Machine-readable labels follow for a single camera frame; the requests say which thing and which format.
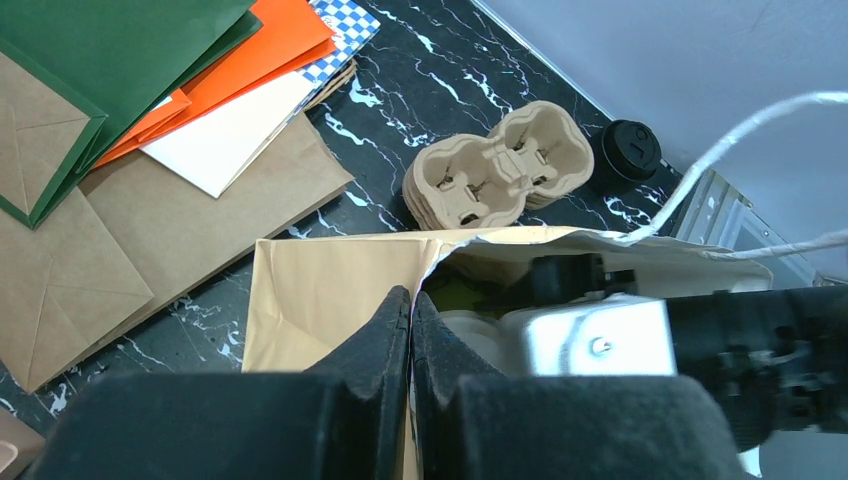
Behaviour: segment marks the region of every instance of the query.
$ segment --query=white rope handle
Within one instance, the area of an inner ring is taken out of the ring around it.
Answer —
[[[797,97],[781,100],[743,120],[721,137],[706,153],[701,155],[683,175],[680,185],[671,194],[666,204],[651,220],[651,223],[630,233],[616,237],[618,243],[632,245],[640,240],[655,235],[668,221],[677,207],[686,199],[689,192],[695,188],[703,174],[744,137],[763,125],[780,117],[789,115],[805,106],[811,105],[848,105],[848,92],[812,92]],[[781,245],[777,247],[758,248],[734,253],[702,252],[702,255],[716,260],[748,260],[752,258],[775,257],[795,253],[818,250],[848,244],[848,229],[832,232],[807,242]]]

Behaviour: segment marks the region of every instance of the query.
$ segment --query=orange paper bag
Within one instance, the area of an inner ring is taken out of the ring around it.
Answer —
[[[155,140],[233,98],[335,50],[333,31],[303,0],[259,0],[250,10],[262,28],[183,86],[191,104],[140,137]]]
[[[168,120],[188,107],[191,103],[182,90],[177,89],[168,96],[156,108],[145,115],[129,132],[121,138],[103,157],[94,165],[95,168],[106,165],[119,157],[130,153],[140,147],[143,142],[142,135],[149,130],[161,127]]]

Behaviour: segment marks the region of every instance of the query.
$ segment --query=stack of cup carriers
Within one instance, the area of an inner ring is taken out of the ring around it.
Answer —
[[[488,138],[459,134],[421,150],[403,179],[403,198],[423,230],[505,227],[592,176],[592,148],[568,113],[532,102]]]

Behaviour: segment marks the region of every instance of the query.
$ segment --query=checkered pattern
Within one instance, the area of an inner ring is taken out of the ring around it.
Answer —
[[[333,37],[336,46],[344,45],[299,70],[304,78],[320,88],[377,33],[380,22],[350,0],[319,0],[312,8],[336,31]]]

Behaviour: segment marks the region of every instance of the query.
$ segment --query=marble surface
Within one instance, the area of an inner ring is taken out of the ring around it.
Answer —
[[[361,5],[382,22],[381,31],[359,55],[356,78],[309,113],[356,180],[283,238],[416,228],[399,193],[416,153],[455,133],[485,135],[527,102],[563,106],[586,135],[610,122],[467,0]],[[621,197],[584,187],[519,223],[630,231],[650,220],[678,178],[662,169]],[[26,395],[0,370],[0,405],[45,433],[98,375],[238,370],[251,273],[250,257],[237,262],[35,395]]]

